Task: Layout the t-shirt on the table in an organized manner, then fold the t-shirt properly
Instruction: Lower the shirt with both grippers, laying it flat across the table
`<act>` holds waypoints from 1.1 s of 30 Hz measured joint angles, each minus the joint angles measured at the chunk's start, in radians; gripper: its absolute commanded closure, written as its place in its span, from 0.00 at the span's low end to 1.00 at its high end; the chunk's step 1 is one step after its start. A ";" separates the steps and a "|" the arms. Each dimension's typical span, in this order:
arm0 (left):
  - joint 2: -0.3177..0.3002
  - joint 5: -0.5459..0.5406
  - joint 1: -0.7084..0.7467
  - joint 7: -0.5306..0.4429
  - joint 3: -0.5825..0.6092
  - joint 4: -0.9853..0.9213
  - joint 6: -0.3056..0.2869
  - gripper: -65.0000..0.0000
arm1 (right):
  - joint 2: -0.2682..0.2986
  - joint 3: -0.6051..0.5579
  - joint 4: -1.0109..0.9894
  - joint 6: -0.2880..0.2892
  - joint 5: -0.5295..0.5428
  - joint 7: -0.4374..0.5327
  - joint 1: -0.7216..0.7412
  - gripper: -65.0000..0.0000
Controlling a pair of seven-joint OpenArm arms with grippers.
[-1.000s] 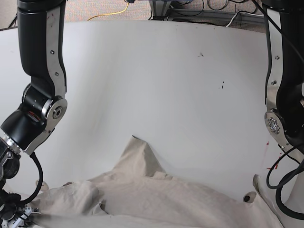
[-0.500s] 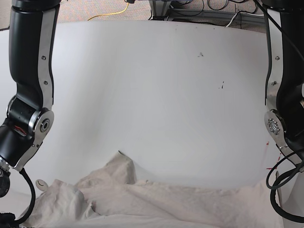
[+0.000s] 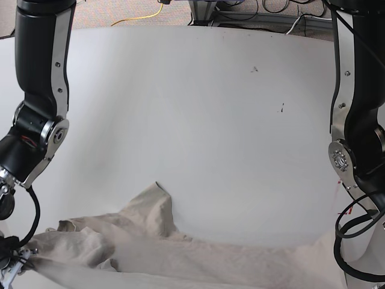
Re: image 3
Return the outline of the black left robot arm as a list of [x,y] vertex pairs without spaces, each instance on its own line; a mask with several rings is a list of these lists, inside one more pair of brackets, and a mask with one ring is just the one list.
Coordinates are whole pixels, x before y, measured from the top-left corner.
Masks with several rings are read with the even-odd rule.
[[365,213],[334,226],[334,258],[342,271],[384,285],[384,276],[351,267],[342,241],[356,238],[384,216],[384,2],[325,1],[331,12],[336,83],[330,109],[330,162],[355,205]]

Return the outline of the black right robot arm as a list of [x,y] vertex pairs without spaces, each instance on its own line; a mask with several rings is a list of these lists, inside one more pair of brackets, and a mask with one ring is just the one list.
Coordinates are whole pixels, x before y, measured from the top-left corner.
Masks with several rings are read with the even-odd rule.
[[23,101],[1,140],[1,219],[14,210],[15,188],[31,197],[35,217],[24,238],[1,238],[1,287],[31,266],[35,252],[27,243],[40,220],[40,204],[32,188],[66,138],[69,121],[67,56],[75,1],[18,1],[14,29],[15,65]]

